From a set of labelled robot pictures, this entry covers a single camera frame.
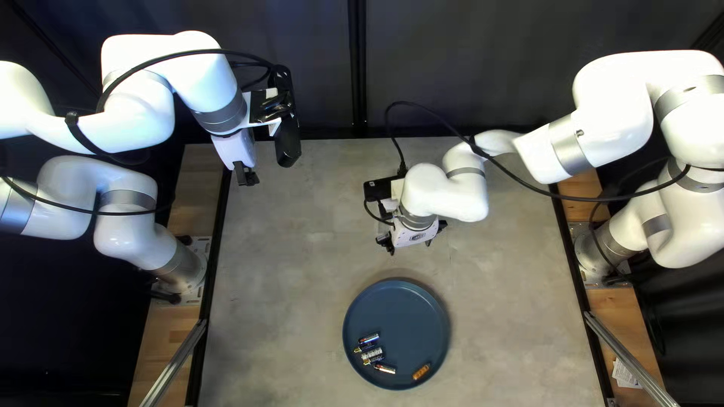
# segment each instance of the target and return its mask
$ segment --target metal base plate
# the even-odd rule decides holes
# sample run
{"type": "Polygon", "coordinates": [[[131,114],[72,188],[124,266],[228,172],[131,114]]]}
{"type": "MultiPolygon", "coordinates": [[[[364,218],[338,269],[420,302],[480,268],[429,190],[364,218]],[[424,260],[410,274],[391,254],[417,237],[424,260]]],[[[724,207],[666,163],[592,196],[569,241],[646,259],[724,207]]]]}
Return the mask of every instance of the metal base plate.
{"type": "MultiPolygon", "coordinates": [[[[201,267],[204,273],[206,273],[206,262],[209,260],[209,251],[211,250],[211,236],[191,236],[193,242],[188,246],[196,256],[201,260],[201,267]]],[[[154,301],[159,306],[197,306],[201,304],[203,297],[203,285],[205,284],[206,278],[201,279],[201,282],[196,285],[193,289],[181,293],[181,302],[178,304],[172,304],[168,301],[154,298],[154,301]]],[[[153,284],[152,290],[163,291],[163,282],[157,281],[153,284]]]]}
{"type": "MultiPolygon", "coordinates": [[[[576,238],[588,230],[588,222],[569,222],[568,231],[571,232],[571,240],[575,243],[576,238]]],[[[596,290],[599,288],[629,288],[631,284],[628,282],[614,282],[613,284],[604,284],[603,277],[587,274],[586,270],[579,264],[578,270],[581,272],[581,279],[587,290],[596,290]]],[[[618,270],[623,274],[630,274],[631,269],[628,267],[628,261],[622,261],[618,265],[618,270]]]]}

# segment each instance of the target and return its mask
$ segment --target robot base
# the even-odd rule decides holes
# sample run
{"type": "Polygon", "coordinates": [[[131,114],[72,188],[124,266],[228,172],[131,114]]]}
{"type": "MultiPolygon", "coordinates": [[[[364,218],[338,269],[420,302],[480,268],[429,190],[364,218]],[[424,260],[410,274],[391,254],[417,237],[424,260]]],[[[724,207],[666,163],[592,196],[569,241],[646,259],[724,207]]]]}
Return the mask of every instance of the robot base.
{"type": "MultiPolygon", "coordinates": [[[[576,238],[580,235],[583,235],[586,231],[588,231],[588,222],[569,222],[568,223],[568,230],[571,232],[571,240],[574,242],[574,245],[576,244],[576,238]]],[[[596,290],[599,288],[628,288],[631,285],[628,282],[613,282],[613,283],[606,283],[605,279],[606,276],[602,276],[600,274],[595,274],[592,272],[587,272],[586,268],[581,266],[580,263],[576,262],[578,264],[578,270],[581,273],[581,280],[583,280],[584,287],[587,290],[596,290]]],[[[628,262],[626,260],[622,261],[618,265],[618,270],[623,274],[630,274],[631,269],[628,267],[628,262]]]]}
{"type": "MultiPolygon", "coordinates": [[[[201,273],[203,274],[201,281],[191,289],[180,293],[181,301],[176,304],[172,304],[169,301],[155,298],[153,301],[158,306],[198,306],[201,304],[203,298],[204,284],[206,283],[206,263],[209,260],[209,251],[211,250],[211,236],[191,236],[191,244],[186,245],[191,251],[198,256],[201,263],[201,273]]],[[[152,286],[152,290],[167,292],[165,289],[166,283],[159,280],[152,286]]]]}

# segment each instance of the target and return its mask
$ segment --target black cable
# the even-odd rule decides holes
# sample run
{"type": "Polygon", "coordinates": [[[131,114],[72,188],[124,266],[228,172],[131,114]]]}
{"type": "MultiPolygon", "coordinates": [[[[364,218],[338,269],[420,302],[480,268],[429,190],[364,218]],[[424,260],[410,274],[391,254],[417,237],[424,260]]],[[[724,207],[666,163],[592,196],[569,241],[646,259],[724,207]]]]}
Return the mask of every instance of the black cable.
{"type": "Polygon", "coordinates": [[[245,85],[241,85],[240,86],[241,91],[244,91],[246,88],[249,88],[251,86],[256,85],[257,83],[262,82],[263,80],[267,79],[271,73],[272,73],[272,69],[267,67],[266,72],[259,79],[252,80],[251,82],[246,83],[245,85]]]}
{"type": "Polygon", "coordinates": [[[160,206],[155,209],[149,209],[147,211],[134,211],[134,212],[104,212],[104,211],[95,211],[92,209],[83,209],[83,208],[77,208],[75,206],[66,205],[64,203],[58,203],[51,201],[49,199],[41,198],[40,196],[35,195],[34,193],[27,192],[26,190],[22,189],[18,184],[15,182],[12,182],[8,177],[5,177],[4,175],[0,177],[7,185],[12,188],[13,191],[19,193],[21,196],[28,198],[28,199],[34,199],[38,202],[42,202],[44,204],[48,204],[51,206],[57,206],[58,208],[67,209],[69,211],[74,212],[80,212],[82,214],[90,214],[90,215],[101,215],[105,217],[127,217],[127,216],[133,216],[133,215],[146,215],[146,214],[155,214],[156,212],[163,212],[171,208],[171,205],[174,202],[174,199],[171,199],[171,202],[169,202],[166,205],[160,206]]]}
{"type": "Polygon", "coordinates": [[[451,125],[443,116],[441,116],[440,114],[436,113],[435,111],[433,111],[433,110],[431,110],[431,109],[429,109],[429,108],[427,108],[427,107],[425,107],[425,106],[422,106],[421,104],[417,104],[417,103],[410,102],[410,101],[396,101],[396,102],[390,104],[390,105],[387,107],[387,110],[391,109],[391,108],[394,107],[394,106],[399,106],[399,105],[416,107],[416,108],[418,108],[418,109],[421,109],[423,112],[426,112],[428,115],[430,115],[430,116],[434,117],[435,119],[437,119],[442,125],[444,125],[448,130],[450,130],[450,132],[452,132],[454,135],[458,136],[462,141],[466,142],[466,143],[470,146],[471,150],[472,150],[475,154],[477,154],[477,155],[479,155],[479,156],[487,159],[487,160],[490,161],[491,163],[493,163],[493,165],[495,165],[496,167],[498,167],[498,168],[499,168],[501,171],[503,171],[508,177],[512,178],[514,181],[516,181],[517,183],[521,184],[522,186],[528,188],[529,190],[532,190],[532,191],[534,191],[534,192],[537,192],[537,193],[539,193],[539,194],[541,194],[541,195],[548,196],[548,197],[550,197],[550,198],[565,199],[565,200],[568,200],[568,201],[578,201],[578,202],[615,202],[615,201],[625,201],[625,200],[627,200],[627,199],[636,198],[636,197],[638,197],[638,196],[644,196],[644,195],[646,195],[646,194],[648,194],[648,193],[656,192],[656,191],[658,191],[658,190],[662,190],[662,189],[664,189],[664,188],[666,188],[666,187],[668,187],[668,186],[671,186],[671,185],[673,185],[673,184],[676,184],[679,180],[681,180],[682,178],[684,178],[684,177],[686,176],[686,173],[689,172],[689,170],[691,169],[691,165],[687,164],[687,165],[683,168],[683,170],[681,171],[681,173],[680,173],[679,175],[677,175],[676,177],[674,177],[672,180],[667,181],[667,182],[664,182],[663,184],[657,185],[657,186],[655,186],[655,187],[652,187],[652,188],[649,188],[649,189],[646,189],[646,190],[640,190],[639,192],[636,192],[636,193],[629,193],[629,194],[627,194],[627,195],[612,196],[612,197],[599,197],[599,198],[587,198],[587,197],[583,197],[583,196],[560,195],[559,193],[552,193],[552,192],[550,192],[550,191],[542,190],[542,189],[540,189],[540,188],[534,187],[533,185],[531,185],[531,184],[527,183],[526,181],[522,180],[522,179],[519,178],[517,175],[513,174],[510,170],[508,170],[507,168],[505,168],[502,164],[500,164],[499,162],[495,161],[495,159],[494,159],[490,154],[486,153],[485,151],[483,151],[482,148],[478,147],[478,146],[475,144],[474,140],[467,139],[467,138],[465,138],[462,134],[460,134],[460,132],[458,132],[458,130],[455,129],[455,127],[453,127],[453,125],[451,125]]]}
{"type": "Polygon", "coordinates": [[[181,56],[189,56],[189,55],[199,55],[199,54],[224,54],[224,55],[235,55],[235,56],[241,56],[242,58],[252,59],[254,61],[257,61],[259,63],[259,66],[272,68],[274,65],[256,55],[247,54],[245,52],[239,52],[239,51],[232,51],[230,49],[194,49],[191,51],[181,51],[181,52],[174,52],[173,54],[163,55],[159,56],[153,59],[149,59],[146,62],[142,62],[133,68],[129,69],[119,77],[117,77],[113,82],[111,82],[110,85],[108,85],[108,88],[106,88],[103,93],[101,94],[100,99],[98,100],[98,104],[96,105],[96,113],[101,113],[104,109],[104,106],[106,105],[106,101],[108,100],[108,97],[111,95],[111,92],[121,84],[124,80],[128,79],[131,75],[135,74],[136,72],[139,72],[141,70],[144,70],[145,68],[150,67],[151,65],[158,64],[159,62],[168,61],[169,59],[175,59],[180,58],[181,56]]]}
{"type": "MultiPolygon", "coordinates": [[[[260,83],[264,79],[266,79],[269,74],[272,71],[272,68],[274,65],[256,55],[247,54],[244,52],[239,51],[231,51],[228,49],[196,49],[191,51],[181,51],[181,52],[174,52],[173,54],[168,54],[164,56],[159,56],[157,58],[149,59],[148,61],[142,62],[133,68],[129,69],[128,71],[124,72],[122,75],[117,77],[110,85],[108,85],[108,88],[106,88],[103,93],[101,94],[100,99],[98,100],[98,104],[96,105],[96,113],[101,113],[104,110],[106,101],[108,100],[108,97],[111,95],[111,92],[118,87],[118,85],[121,84],[124,80],[128,79],[131,75],[135,74],[136,72],[139,72],[141,70],[144,70],[147,67],[150,67],[151,65],[158,64],[159,62],[167,61],[169,59],[174,58],[180,58],[181,56],[189,56],[189,55],[199,55],[199,54],[224,54],[224,55],[235,55],[235,56],[241,56],[244,58],[252,59],[256,62],[230,62],[230,66],[232,68],[235,67],[265,67],[266,73],[259,79],[254,80],[251,83],[248,83],[242,87],[246,88],[248,86],[255,85],[257,83],[260,83]]],[[[122,164],[129,164],[126,161],[122,161],[120,158],[114,157],[113,154],[109,154],[109,156],[122,164]]],[[[155,209],[149,209],[148,211],[134,211],[134,212],[104,212],[104,211],[95,211],[91,209],[83,209],[83,208],[77,208],[75,206],[66,205],[64,203],[54,202],[50,201],[45,198],[41,198],[40,196],[37,196],[35,194],[32,194],[24,189],[22,189],[18,184],[12,182],[8,177],[3,176],[2,180],[7,183],[7,185],[12,188],[15,192],[19,193],[21,196],[24,196],[29,199],[34,199],[39,202],[43,202],[44,204],[48,204],[51,206],[57,206],[58,208],[67,209],[69,211],[75,211],[80,212],[83,214],[92,214],[92,215],[101,215],[101,216],[132,216],[132,215],[144,215],[144,214],[153,214],[160,211],[165,211],[167,209],[171,208],[171,205],[173,204],[174,199],[171,199],[171,202],[169,202],[167,205],[161,206],[159,208],[155,209]]]]}
{"type": "Polygon", "coordinates": [[[392,140],[392,144],[395,144],[397,153],[400,155],[400,168],[397,169],[397,175],[404,177],[405,174],[407,174],[407,164],[405,163],[405,156],[403,155],[403,151],[400,148],[400,145],[397,144],[397,140],[395,140],[395,137],[392,135],[392,126],[390,125],[390,109],[397,106],[396,103],[397,102],[390,104],[387,109],[384,110],[384,131],[387,133],[387,137],[392,140]]]}
{"type": "Polygon", "coordinates": [[[372,211],[370,211],[369,208],[367,207],[367,201],[362,201],[362,204],[364,205],[364,210],[367,211],[367,214],[368,214],[369,216],[371,216],[372,219],[374,219],[374,220],[376,220],[376,221],[378,221],[378,222],[384,223],[384,224],[387,225],[387,226],[393,226],[393,227],[395,226],[395,224],[392,223],[392,222],[388,222],[388,221],[382,219],[381,217],[376,217],[376,216],[374,216],[374,214],[372,213],[372,211]]]}

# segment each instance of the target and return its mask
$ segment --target silver joint ring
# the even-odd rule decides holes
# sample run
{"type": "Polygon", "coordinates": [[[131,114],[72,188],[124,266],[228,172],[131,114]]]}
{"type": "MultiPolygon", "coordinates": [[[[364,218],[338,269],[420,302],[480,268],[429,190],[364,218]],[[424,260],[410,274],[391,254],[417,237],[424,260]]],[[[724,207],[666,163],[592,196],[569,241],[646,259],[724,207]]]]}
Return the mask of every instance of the silver joint ring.
{"type": "Polygon", "coordinates": [[[236,128],[246,117],[248,107],[242,92],[237,89],[231,101],[221,109],[213,112],[197,112],[191,114],[201,127],[212,133],[228,132],[236,128]]]}
{"type": "Polygon", "coordinates": [[[555,156],[569,175],[576,175],[593,168],[581,145],[578,144],[578,138],[584,134],[584,131],[573,129],[570,114],[551,122],[548,131],[555,156]]]}
{"type": "Polygon", "coordinates": [[[400,203],[400,216],[397,218],[402,222],[403,226],[410,230],[420,232],[426,230],[432,226],[437,218],[436,214],[428,215],[426,217],[420,217],[418,215],[411,214],[401,203],[400,203]]]}
{"type": "Polygon", "coordinates": [[[676,86],[664,92],[654,104],[654,112],[661,123],[679,106],[702,96],[724,93],[724,76],[705,75],[685,85],[676,86]]]}
{"type": "Polygon", "coordinates": [[[452,178],[456,175],[460,174],[478,174],[482,175],[483,178],[485,178],[485,172],[482,169],[475,168],[475,167],[463,167],[463,168],[456,168],[452,171],[449,171],[447,174],[445,174],[446,177],[452,178]]]}
{"type": "Polygon", "coordinates": [[[156,200],[145,193],[136,190],[116,189],[101,195],[99,207],[110,204],[138,205],[141,208],[152,210],[156,208],[156,200]]]}
{"type": "Polygon", "coordinates": [[[645,221],[642,227],[644,228],[644,235],[646,235],[646,238],[649,238],[658,232],[671,230],[671,220],[669,219],[669,215],[661,214],[645,221]]]}
{"type": "MultiPolygon", "coordinates": [[[[15,182],[17,186],[21,187],[33,195],[38,194],[38,186],[32,182],[15,181],[10,178],[11,181],[15,182]]],[[[30,219],[30,214],[33,213],[35,207],[35,199],[26,198],[19,193],[15,192],[14,189],[10,188],[10,185],[5,184],[9,189],[7,201],[5,207],[0,211],[0,232],[13,233],[19,235],[25,229],[30,219]]]]}
{"type": "MultiPolygon", "coordinates": [[[[671,179],[674,179],[679,176],[679,174],[681,174],[681,169],[679,169],[678,165],[676,164],[676,159],[674,158],[669,159],[667,169],[669,171],[669,176],[671,177],[671,179]]],[[[697,180],[694,180],[688,175],[684,175],[683,178],[681,178],[679,181],[676,181],[676,184],[686,190],[698,193],[711,193],[724,188],[724,182],[709,184],[707,182],[699,182],[697,180]]]]}
{"type": "MultiPolygon", "coordinates": [[[[106,77],[103,78],[103,89],[106,88],[106,85],[110,84],[111,82],[116,80],[116,78],[123,75],[124,73],[126,73],[126,71],[124,71],[124,70],[115,70],[115,71],[108,72],[108,75],[106,75],[106,77]]],[[[145,79],[150,79],[152,81],[162,84],[163,86],[166,86],[166,88],[169,91],[171,91],[171,92],[174,91],[174,88],[171,87],[171,84],[169,83],[169,81],[166,80],[165,77],[162,77],[155,72],[151,72],[151,71],[147,71],[147,70],[140,70],[131,76],[132,77],[144,77],[145,79]]]]}

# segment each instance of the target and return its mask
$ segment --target black wall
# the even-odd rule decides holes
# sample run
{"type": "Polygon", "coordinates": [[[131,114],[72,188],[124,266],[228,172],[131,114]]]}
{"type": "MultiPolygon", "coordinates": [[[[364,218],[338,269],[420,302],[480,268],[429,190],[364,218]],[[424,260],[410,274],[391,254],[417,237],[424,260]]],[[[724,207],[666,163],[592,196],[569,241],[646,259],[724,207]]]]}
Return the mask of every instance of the black wall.
{"type": "MultiPolygon", "coordinates": [[[[623,51],[690,48],[724,11],[724,0],[368,0],[363,8],[367,96],[364,106],[371,127],[367,133],[349,131],[353,105],[346,6],[343,1],[333,0],[5,1],[0,4],[0,59],[13,60],[31,69],[54,104],[92,108],[96,102],[94,95],[100,91],[99,55],[105,38],[125,33],[202,30],[224,48],[258,54],[292,70],[299,119],[307,138],[379,135],[376,129],[382,126],[385,106],[400,99],[430,106],[468,131],[496,127],[532,130],[573,110],[571,84],[586,63],[623,51]],[[24,14],[34,29],[18,17],[24,14]]],[[[724,57],[724,44],[712,40],[706,46],[720,59],[724,57]]],[[[239,70],[238,75],[243,82],[253,79],[258,72],[239,70]]],[[[413,110],[402,108],[393,117],[396,125],[418,127],[408,129],[409,135],[446,135],[413,110]]],[[[171,141],[158,147],[168,151],[154,153],[151,161],[166,160],[166,164],[149,166],[145,171],[157,180],[166,180],[171,188],[174,178],[169,176],[169,169],[177,166],[174,160],[180,157],[180,145],[207,140],[186,109],[177,107],[176,133],[171,141]]],[[[1,143],[12,150],[9,170],[22,172],[31,179],[48,154],[61,154],[34,138],[1,143]]],[[[642,162],[667,153],[661,135],[654,132],[645,149],[599,169],[602,182],[614,182],[642,162]]],[[[635,189],[654,177],[655,172],[656,169],[640,174],[627,188],[635,189]]],[[[138,321],[145,315],[141,296],[121,300],[134,301],[133,307],[123,304],[136,322],[130,317],[127,322],[108,322],[102,330],[109,334],[98,338],[97,343],[102,344],[111,337],[123,337],[126,348],[120,348],[121,341],[95,348],[85,343],[80,347],[72,345],[79,332],[91,335],[98,331],[97,316],[117,315],[114,312],[123,308],[114,302],[115,295],[104,297],[93,288],[129,293],[142,282],[128,277],[131,274],[126,273],[122,264],[96,258],[99,255],[89,246],[88,235],[69,243],[16,239],[0,238],[0,245],[4,245],[0,247],[15,253],[8,256],[13,258],[8,272],[12,282],[27,293],[12,301],[14,329],[9,331],[29,324],[33,327],[21,329],[17,336],[0,342],[0,346],[18,349],[12,362],[0,364],[3,380],[11,384],[32,383],[26,388],[44,391],[64,387],[65,380],[76,379],[77,386],[71,388],[97,389],[112,383],[114,391],[123,393],[122,385],[130,383],[132,377],[129,366],[135,363],[138,321]],[[52,274],[59,264],[58,252],[69,267],[82,270],[76,270],[77,279],[60,279],[58,274],[52,274]],[[105,272],[98,273],[96,260],[103,261],[105,272]],[[41,275],[46,274],[54,282],[50,287],[38,284],[45,278],[41,275]],[[77,285],[82,285],[85,291],[65,295],[74,284],[76,290],[77,285]],[[29,298],[38,291],[44,295],[54,292],[53,298],[73,301],[66,305],[66,317],[60,316],[58,309],[62,307],[55,306],[55,300],[45,298],[42,305],[28,305],[34,304],[29,298]],[[93,349],[92,357],[101,363],[70,364],[74,370],[58,368],[57,375],[50,376],[54,379],[43,381],[40,375],[51,370],[45,366],[69,365],[66,362],[70,359],[61,359],[51,351],[35,351],[41,343],[51,342],[43,342],[43,338],[55,335],[61,338],[55,342],[54,352],[72,351],[75,358],[85,360],[86,351],[93,349]],[[121,356],[112,355],[112,348],[121,356]],[[123,364],[121,358],[128,359],[127,363],[123,364]],[[108,362],[117,364],[117,376],[103,373],[108,362]]],[[[686,271],[659,273],[645,258],[636,261],[634,269],[646,276],[642,278],[646,282],[640,285],[639,297],[645,302],[642,306],[655,322],[652,326],[658,327],[657,343],[666,342],[666,353],[658,355],[666,385],[682,402],[724,403],[724,387],[712,385],[720,382],[724,374],[724,363],[720,363],[724,362],[724,353],[717,346],[720,324],[715,322],[724,316],[718,313],[717,305],[720,293],[724,292],[719,283],[724,280],[718,267],[721,263],[714,261],[686,271]],[[669,317],[676,307],[668,301],[681,303],[698,295],[711,301],[702,314],[706,317],[669,317]],[[689,317],[696,323],[689,324],[689,317]]]]}

